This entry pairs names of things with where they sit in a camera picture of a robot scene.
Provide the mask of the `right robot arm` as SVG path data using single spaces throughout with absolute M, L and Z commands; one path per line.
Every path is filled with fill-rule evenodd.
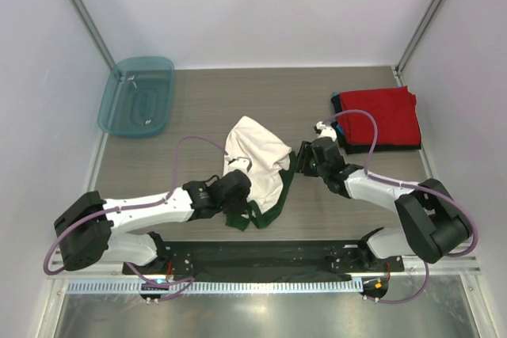
M 403 182 L 347 164 L 330 137 L 302 142 L 295 171 L 319 177 L 333 193 L 394 212 L 401 226 L 380 227 L 362 237 L 358 264 L 375 271 L 387 258 L 416 256 L 435 264 L 444 256 L 463 256 L 478 243 L 477 229 L 441 182 Z

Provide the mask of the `white and green t-shirt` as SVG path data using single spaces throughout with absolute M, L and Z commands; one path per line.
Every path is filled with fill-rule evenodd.
M 229 132 L 225 150 L 232 157 L 252 161 L 246 174 L 251 182 L 244 211 L 227 216 L 237 230 L 249 225 L 264 229 L 282 213 L 295 174 L 295 152 L 256 120 L 243 116 Z

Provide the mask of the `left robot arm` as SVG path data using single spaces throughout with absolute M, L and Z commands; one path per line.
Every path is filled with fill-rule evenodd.
M 169 253 L 157 234 L 138 234 L 139 229 L 242 212 L 250 187 L 248 176 L 235 169 L 223 177 L 133 199 L 103 199 L 97 191 L 87 192 L 54 222 L 63 270 L 75 272 L 101 260 L 118 260 L 161 273 Z

